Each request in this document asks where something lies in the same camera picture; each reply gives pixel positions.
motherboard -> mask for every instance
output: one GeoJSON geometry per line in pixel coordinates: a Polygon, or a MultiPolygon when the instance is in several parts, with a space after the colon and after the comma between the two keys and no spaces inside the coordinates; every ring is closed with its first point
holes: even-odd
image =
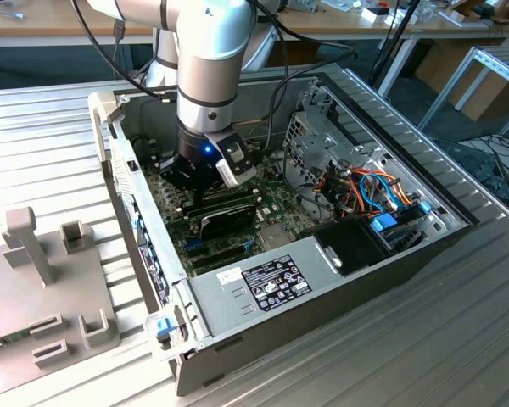
{"type": "Polygon", "coordinates": [[[177,255],[191,277],[293,242],[320,216],[298,205],[298,195],[282,179],[277,162],[269,158],[240,188],[216,188],[204,196],[204,204],[194,204],[192,192],[176,189],[153,166],[145,167],[144,173],[177,255]],[[204,230],[205,222],[216,218],[215,214],[224,217],[226,230],[204,230]],[[238,223],[236,231],[230,232],[231,221],[238,223]]]}

warning label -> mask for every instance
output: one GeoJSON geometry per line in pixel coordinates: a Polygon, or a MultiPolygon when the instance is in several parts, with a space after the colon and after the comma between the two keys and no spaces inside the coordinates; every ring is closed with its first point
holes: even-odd
{"type": "Polygon", "coordinates": [[[242,275],[263,311],[274,309],[311,291],[309,284],[288,254],[242,271],[242,275]]]}

slotted aluminum surface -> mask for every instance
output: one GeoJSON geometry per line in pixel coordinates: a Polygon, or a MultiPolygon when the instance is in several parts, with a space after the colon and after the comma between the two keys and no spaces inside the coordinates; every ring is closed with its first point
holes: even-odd
{"type": "Polygon", "coordinates": [[[483,222],[478,230],[405,285],[178,399],[141,332],[147,311],[92,142],[87,95],[124,83],[0,92],[0,211],[31,204],[39,232],[70,219],[92,225],[123,337],[1,395],[0,406],[509,405],[509,213],[353,74],[324,72],[483,222]]]}
{"type": "Polygon", "coordinates": [[[482,47],[473,57],[509,81],[509,47],[482,47]]]}

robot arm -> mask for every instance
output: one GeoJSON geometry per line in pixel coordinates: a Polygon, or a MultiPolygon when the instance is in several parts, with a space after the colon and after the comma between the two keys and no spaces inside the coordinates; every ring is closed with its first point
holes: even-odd
{"type": "MultiPolygon", "coordinates": [[[[254,176],[252,159],[231,123],[243,55],[256,22],[255,8],[245,0],[88,2],[114,18],[176,33],[177,152],[191,169],[218,170],[229,187],[254,176]]],[[[170,40],[169,32],[165,38],[170,40]]]]}

blue connector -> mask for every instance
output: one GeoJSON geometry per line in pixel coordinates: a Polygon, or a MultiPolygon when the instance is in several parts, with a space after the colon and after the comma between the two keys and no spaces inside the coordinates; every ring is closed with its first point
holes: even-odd
{"type": "Polygon", "coordinates": [[[164,335],[169,334],[172,331],[177,329],[176,323],[171,319],[165,316],[164,318],[159,318],[156,320],[156,335],[157,337],[162,337],[164,335]]]}
{"type": "Polygon", "coordinates": [[[379,215],[372,220],[372,228],[376,231],[384,231],[394,225],[398,225],[398,222],[396,222],[396,219],[391,214],[379,215]]]}
{"type": "Polygon", "coordinates": [[[421,201],[418,205],[426,215],[430,213],[430,210],[432,210],[432,206],[426,201],[421,201]]]}

